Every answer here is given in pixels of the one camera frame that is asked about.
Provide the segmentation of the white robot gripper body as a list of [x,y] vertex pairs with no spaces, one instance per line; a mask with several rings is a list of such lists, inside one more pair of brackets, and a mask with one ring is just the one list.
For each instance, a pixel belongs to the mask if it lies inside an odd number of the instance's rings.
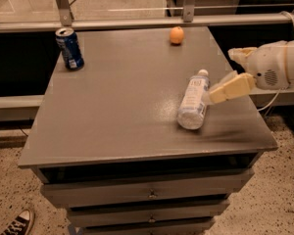
[[287,88],[289,81],[285,71],[286,41],[262,45],[247,58],[246,71],[256,78],[260,89]]

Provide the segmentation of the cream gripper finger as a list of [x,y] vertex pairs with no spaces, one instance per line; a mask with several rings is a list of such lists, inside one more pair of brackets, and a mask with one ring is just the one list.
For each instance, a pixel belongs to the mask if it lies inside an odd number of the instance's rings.
[[227,51],[229,58],[240,65],[244,70],[251,71],[254,68],[250,56],[257,50],[256,47],[232,48]]
[[236,70],[227,74],[207,92],[207,104],[214,105],[248,95],[256,86],[255,78],[247,72]]

